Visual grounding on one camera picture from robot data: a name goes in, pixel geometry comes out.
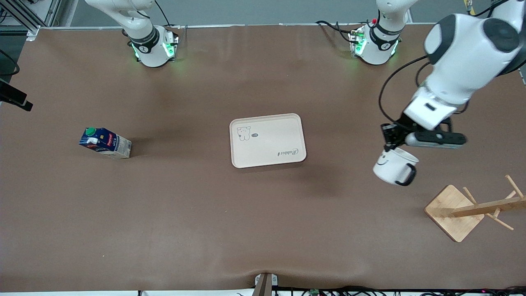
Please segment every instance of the milk carton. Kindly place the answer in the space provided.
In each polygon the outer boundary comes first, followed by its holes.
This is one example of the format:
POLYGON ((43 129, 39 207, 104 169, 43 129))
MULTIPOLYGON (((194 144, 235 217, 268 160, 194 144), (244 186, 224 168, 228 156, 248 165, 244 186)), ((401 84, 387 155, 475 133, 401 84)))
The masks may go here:
POLYGON ((86 128, 78 144, 112 159, 129 158, 132 149, 130 141, 105 128, 86 128))

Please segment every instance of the metal frame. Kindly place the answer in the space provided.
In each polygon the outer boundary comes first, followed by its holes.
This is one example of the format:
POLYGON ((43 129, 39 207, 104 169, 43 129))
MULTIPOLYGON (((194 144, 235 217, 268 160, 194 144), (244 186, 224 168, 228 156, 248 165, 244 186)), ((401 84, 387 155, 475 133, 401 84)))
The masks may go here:
POLYGON ((0 5, 15 18, 20 26, 0 26, 3 32, 27 32, 28 39, 37 35, 40 27, 50 27, 56 18, 56 12, 62 0, 52 0, 51 5, 42 20, 27 4, 21 0, 0 0, 0 5))

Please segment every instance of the mug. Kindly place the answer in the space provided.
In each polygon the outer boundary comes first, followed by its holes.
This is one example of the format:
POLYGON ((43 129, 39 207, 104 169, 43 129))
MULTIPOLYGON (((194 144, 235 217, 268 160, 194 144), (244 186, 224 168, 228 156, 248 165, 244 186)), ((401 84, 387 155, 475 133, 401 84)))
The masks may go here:
POLYGON ((372 171, 389 184, 407 186, 417 175, 418 158, 400 148, 382 151, 372 171))

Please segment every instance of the tray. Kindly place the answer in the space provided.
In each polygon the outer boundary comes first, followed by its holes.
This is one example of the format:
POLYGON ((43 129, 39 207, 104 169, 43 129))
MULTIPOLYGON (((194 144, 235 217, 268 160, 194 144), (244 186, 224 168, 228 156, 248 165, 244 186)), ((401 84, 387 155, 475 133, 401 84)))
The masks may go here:
POLYGON ((233 120, 230 152, 239 169, 301 162, 307 157, 301 118, 290 113, 233 120))

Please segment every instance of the wooden mug stand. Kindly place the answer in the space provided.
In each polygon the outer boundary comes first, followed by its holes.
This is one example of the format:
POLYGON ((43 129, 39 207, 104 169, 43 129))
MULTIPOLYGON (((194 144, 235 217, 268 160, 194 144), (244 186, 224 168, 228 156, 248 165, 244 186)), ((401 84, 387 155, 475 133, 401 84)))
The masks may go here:
POLYGON ((448 185, 424 209, 426 214, 454 241, 461 242, 488 216, 509 230, 513 227, 502 222, 500 212, 526 208, 526 198, 509 175, 505 176, 513 187, 505 199, 477 203, 473 195, 464 187, 466 197, 455 186, 448 185))

